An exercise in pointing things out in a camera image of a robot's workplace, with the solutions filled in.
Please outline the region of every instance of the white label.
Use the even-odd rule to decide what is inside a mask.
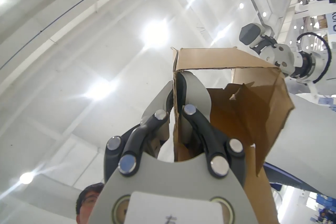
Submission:
[[[125,224],[223,224],[218,203],[133,192]]]

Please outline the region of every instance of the metal bolt head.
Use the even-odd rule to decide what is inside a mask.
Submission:
[[[243,145],[238,139],[235,138],[231,139],[229,145],[232,151],[235,153],[240,153],[243,151]]]
[[[191,104],[185,105],[184,110],[185,110],[185,113],[188,115],[194,115],[196,113],[195,106]]]
[[[157,110],[154,113],[154,116],[157,120],[163,120],[167,116],[167,112],[165,110]]]
[[[110,151],[114,151],[114,150],[117,150],[119,148],[120,144],[121,144],[121,138],[120,138],[120,136],[113,136],[107,142],[107,148]]]
[[[131,154],[121,157],[118,163],[118,169],[121,174],[130,174],[136,167],[136,158]]]
[[[228,161],[222,156],[215,156],[212,158],[210,164],[212,170],[219,176],[224,177],[229,172],[230,165]]]

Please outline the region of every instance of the white ceiling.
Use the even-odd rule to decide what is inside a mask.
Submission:
[[[260,22],[258,13],[266,12],[262,21],[277,33],[290,0],[195,0],[188,8],[189,1],[111,0],[0,96],[0,191],[24,172],[43,171],[0,201],[1,223],[22,223],[22,218],[45,223],[47,212],[49,223],[74,218],[80,189],[102,181],[107,140],[138,124],[172,79],[170,47],[208,48],[225,29],[214,47],[249,51],[238,40],[241,27]],[[144,50],[144,28],[152,20],[166,20],[169,39],[161,48]],[[230,81],[224,71],[195,73],[207,87]],[[84,96],[102,80],[114,80],[116,90],[101,101]]]

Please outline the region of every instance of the black cable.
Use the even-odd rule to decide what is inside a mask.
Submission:
[[[324,38],[323,38],[322,36],[317,35],[317,34],[314,33],[314,32],[304,32],[303,34],[300,34],[298,38],[296,38],[296,41],[299,41],[302,37],[304,37],[304,36],[306,36],[306,35],[309,35],[309,34],[310,34],[310,35],[313,35],[313,36],[317,37],[319,40],[321,40],[321,41],[324,43],[324,45],[326,46],[326,48],[327,48],[327,52],[328,52],[328,60],[327,60],[327,63],[326,63],[326,65],[325,65],[324,70],[322,71],[321,75],[319,75],[319,77],[318,77],[316,80],[313,81],[313,83],[315,84],[315,83],[319,82],[319,81],[323,78],[323,76],[326,74],[326,72],[328,71],[329,66],[330,66],[330,63],[331,63],[331,56],[332,56],[332,55],[331,55],[331,49],[330,49],[330,47],[329,47],[328,42],[325,41]]]

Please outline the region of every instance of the eyeglasses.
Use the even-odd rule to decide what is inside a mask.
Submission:
[[[98,196],[88,196],[84,198],[82,206],[94,206],[96,204],[97,199]]]

